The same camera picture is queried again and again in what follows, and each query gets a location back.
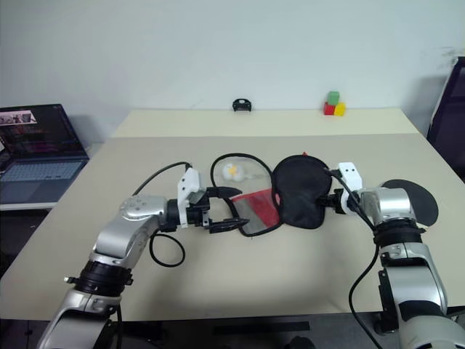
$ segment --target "floor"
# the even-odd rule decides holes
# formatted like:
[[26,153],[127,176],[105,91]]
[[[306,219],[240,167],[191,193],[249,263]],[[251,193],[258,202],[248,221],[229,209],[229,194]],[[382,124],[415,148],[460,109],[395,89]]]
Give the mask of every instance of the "floor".
[[[40,212],[28,217],[0,216],[2,267],[14,259],[43,218]],[[361,316],[367,324],[376,320],[374,314]],[[1,347],[24,349],[36,347],[47,322],[1,320],[0,325]],[[146,329],[151,340],[125,336],[123,348],[282,349],[295,336],[310,338],[319,349],[373,348],[351,314],[127,323],[126,330],[129,327]],[[399,347],[397,333],[375,337],[384,348]]]

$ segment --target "red block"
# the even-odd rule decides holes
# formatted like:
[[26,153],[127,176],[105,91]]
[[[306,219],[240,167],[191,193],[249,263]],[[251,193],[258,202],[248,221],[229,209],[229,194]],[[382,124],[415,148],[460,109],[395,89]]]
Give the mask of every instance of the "red block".
[[334,108],[336,108],[335,105],[329,105],[328,102],[325,102],[323,113],[325,115],[334,115]]

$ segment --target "green block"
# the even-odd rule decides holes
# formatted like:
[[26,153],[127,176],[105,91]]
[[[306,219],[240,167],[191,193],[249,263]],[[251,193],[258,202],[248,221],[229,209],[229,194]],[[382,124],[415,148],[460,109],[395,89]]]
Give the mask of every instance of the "green block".
[[339,103],[339,92],[330,91],[328,93],[328,104],[329,105],[337,105],[337,103]]

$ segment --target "black round pad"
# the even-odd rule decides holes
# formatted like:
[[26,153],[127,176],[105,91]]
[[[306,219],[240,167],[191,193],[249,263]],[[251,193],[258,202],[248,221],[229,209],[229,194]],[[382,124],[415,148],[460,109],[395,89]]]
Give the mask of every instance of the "black round pad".
[[436,223],[439,215],[437,202],[434,196],[421,185],[410,180],[388,180],[382,186],[391,189],[403,188],[410,199],[416,221],[428,227]]
[[325,207],[316,200],[331,187],[325,168],[320,159],[305,155],[290,156],[276,166],[275,192],[280,197],[279,214],[284,223],[306,229],[323,224]]

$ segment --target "toy block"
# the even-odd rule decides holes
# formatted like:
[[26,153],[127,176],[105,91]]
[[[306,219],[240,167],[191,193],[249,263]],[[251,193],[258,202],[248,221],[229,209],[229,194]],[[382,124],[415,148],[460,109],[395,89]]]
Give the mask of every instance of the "toy block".
[[346,111],[346,104],[337,103],[336,107],[334,108],[334,115],[343,116],[345,111]]
[[337,91],[330,91],[328,93],[328,104],[329,105],[337,105],[339,103],[339,92]]
[[325,106],[323,108],[323,113],[325,115],[334,115],[334,105],[329,105],[327,102],[325,103]]

